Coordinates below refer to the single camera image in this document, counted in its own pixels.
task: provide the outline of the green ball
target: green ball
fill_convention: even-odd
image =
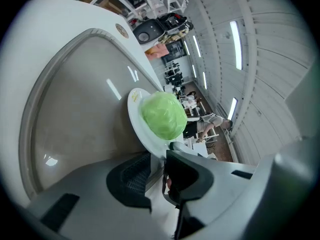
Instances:
[[[163,140],[177,138],[186,128],[187,115],[172,93],[155,92],[146,97],[140,111],[151,131]]]

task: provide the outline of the white plate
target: white plate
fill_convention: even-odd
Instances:
[[[166,158],[166,152],[171,142],[183,142],[182,134],[173,140],[159,138],[149,128],[140,113],[140,104],[145,97],[150,95],[144,89],[134,88],[128,96],[128,112],[131,124],[143,146],[152,154],[160,159]]]

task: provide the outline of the pink cloth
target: pink cloth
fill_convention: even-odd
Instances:
[[[152,61],[153,59],[158,59],[162,56],[168,55],[169,51],[165,44],[158,43],[157,45],[151,47],[149,50],[146,50],[144,53],[148,60]]]

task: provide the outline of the person's arm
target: person's arm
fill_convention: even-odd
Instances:
[[[210,131],[210,129],[214,128],[215,125],[213,123],[210,123],[205,129],[204,131],[201,133],[200,138],[196,141],[197,143],[199,143],[203,137]]]

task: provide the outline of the round sticker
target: round sticker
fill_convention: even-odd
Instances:
[[[125,38],[129,38],[128,32],[124,29],[123,26],[120,24],[115,24],[116,29],[120,32],[121,35],[123,35]]]

